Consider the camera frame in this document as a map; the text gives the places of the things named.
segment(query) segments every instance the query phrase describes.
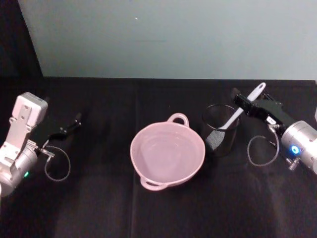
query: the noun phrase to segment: white spatula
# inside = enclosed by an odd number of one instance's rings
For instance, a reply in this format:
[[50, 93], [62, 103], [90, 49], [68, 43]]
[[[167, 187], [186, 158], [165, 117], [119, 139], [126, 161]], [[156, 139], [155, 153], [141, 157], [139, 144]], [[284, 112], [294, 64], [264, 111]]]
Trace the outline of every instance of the white spatula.
[[[265, 89], [266, 83], [259, 84], [248, 96], [248, 99], [252, 102], [262, 93]], [[232, 115], [232, 117], [227, 121], [225, 125], [219, 127], [219, 129], [226, 130], [230, 125], [242, 114], [243, 109], [238, 108], [238, 110]], [[210, 135], [205, 139], [206, 143], [215, 150], [222, 143], [224, 139], [224, 131], [213, 130]]]

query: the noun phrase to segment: wall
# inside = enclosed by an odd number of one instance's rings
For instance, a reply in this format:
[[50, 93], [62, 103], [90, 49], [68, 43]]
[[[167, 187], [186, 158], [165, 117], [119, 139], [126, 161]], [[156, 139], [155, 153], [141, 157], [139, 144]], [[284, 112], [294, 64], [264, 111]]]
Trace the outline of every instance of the wall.
[[315, 0], [19, 0], [44, 76], [317, 79]]

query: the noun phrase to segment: pink bowl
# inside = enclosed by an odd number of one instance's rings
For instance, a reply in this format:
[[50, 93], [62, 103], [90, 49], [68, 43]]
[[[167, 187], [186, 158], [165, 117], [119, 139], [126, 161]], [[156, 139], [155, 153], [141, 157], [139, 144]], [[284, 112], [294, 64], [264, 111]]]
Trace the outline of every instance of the pink bowl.
[[[184, 125], [174, 123], [176, 118], [183, 119]], [[139, 131], [132, 140], [130, 155], [141, 185], [159, 191], [194, 176], [203, 165], [205, 144], [189, 127], [187, 117], [176, 113]]]

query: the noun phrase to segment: black fabric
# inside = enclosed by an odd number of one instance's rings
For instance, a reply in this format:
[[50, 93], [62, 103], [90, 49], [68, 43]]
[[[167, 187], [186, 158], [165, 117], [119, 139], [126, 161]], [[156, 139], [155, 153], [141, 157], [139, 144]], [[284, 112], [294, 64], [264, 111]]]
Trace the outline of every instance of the black fabric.
[[[232, 152], [208, 158], [188, 182], [160, 192], [140, 185], [129, 148], [143, 127], [175, 112], [196, 132], [214, 103], [232, 105], [233, 87], [249, 94], [259, 81], [47, 78], [11, 80], [1, 94], [0, 138], [5, 139], [16, 96], [49, 96], [48, 117], [68, 123], [83, 113], [76, 135], [58, 142], [72, 161], [63, 183], [49, 181], [44, 158], [1, 204], [1, 237], [316, 237], [317, 176], [300, 165], [289, 172], [281, 157], [265, 168], [248, 163], [246, 147], [265, 125], [242, 116]], [[296, 120], [316, 127], [312, 81], [267, 81], [265, 91]]]
[[0, 1], [0, 76], [43, 76], [17, 0]]

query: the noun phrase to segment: bowl handle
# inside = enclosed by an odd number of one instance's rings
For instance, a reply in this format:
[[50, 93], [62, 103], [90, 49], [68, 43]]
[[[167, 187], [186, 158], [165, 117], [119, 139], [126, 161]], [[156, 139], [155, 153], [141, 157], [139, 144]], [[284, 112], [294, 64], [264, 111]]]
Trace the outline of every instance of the bowl handle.
[[148, 180], [145, 177], [141, 177], [140, 182], [144, 188], [151, 190], [151, 191], [160, 191], [160, 190], [167, 188], [166, 183], [153, 182], [153, 181]]
[[188, 118], [182, 113], [175, 113], [175, 114], [171, 115], [170, 118], [167, 121], [173, 122], [176, 118], [182, 119], [184, 121], [184, 125], [189, 127]]

